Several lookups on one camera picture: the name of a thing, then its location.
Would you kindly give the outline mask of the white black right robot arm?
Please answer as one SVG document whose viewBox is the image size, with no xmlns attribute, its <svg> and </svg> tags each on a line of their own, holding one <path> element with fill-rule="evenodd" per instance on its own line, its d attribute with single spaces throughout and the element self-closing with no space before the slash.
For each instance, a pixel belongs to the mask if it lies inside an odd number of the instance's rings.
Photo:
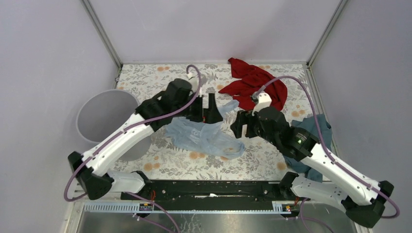
<svg viewBox="0 0 412 233">
<path fill-rule="evenodd" d="M 319 139 L 305 129 L 290 126 L 283 113 L 273 107 L 259 112 L 238 111 L 230 126 L 236 138 L 260 137 L 274 145 L 283 155 L 297 159 L 321 172 L 332 181 L 320 183 L 297 173 L 287 172 L 279 183 L 279 195 L 285 200 L 294 197 L 321 201 L 343 211 L 352 221 L 373 228 L 383 218 L 386 198 L 394 186 L 377 182 L 353 169 L 324 149 Z"/>
</svg>

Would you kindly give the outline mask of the grey plastic trash bin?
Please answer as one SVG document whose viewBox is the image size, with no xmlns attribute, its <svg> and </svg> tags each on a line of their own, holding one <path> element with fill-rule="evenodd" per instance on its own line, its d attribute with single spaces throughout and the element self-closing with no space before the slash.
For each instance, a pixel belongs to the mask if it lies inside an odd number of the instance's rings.
<svg viewBox="0 0 412 233">
<path fill-rule="evenodd" d="M 79 111 L 76 118 L 78 133 L 96 146 L 124 124 L 139 105 L 137 98 L 127 91 L 103 91 Z"/>
</svg>

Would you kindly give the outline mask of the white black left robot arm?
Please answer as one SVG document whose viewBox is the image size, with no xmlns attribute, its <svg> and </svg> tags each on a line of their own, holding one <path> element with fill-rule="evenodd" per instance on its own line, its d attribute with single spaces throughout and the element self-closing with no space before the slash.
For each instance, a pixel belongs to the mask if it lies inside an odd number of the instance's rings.
<svg viewBox="0 0 412 233">
<path fill-rule="evenodd" d="M 149 197 L 148 179 L 138 172 L 111 171 L 112 164 L 141 140 L 175 117 L 185 117 L 193 122 L 214 124 L 223 120 L 218 111 L 215 95 L 209 93 L 208 107 L 203 107 L 199 84 L 183 79 L 170 82 L 166 90 L 142 102 L 135 112 L 108 138 L 83 152 L 68 156 L 73 175 L 90 200 L 97 200 L 109 192 L 133 193 L 138 199 Z"/>
</svg>

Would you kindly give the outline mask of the light blue plastic trash bag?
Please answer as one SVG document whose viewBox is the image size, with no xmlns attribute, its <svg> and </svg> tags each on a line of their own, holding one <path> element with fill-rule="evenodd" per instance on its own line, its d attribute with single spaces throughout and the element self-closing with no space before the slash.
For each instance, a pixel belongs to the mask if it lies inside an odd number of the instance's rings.
<svg viewBox="0 0 412 233">
<path fill-rule="evenodd" d="M 176 117 L 166 126 L 166 137 L 185 150 L 235 159 L 245 151 L 245 144 L 222 131 L 222 122 L 206 124 Z"/>
</svg>

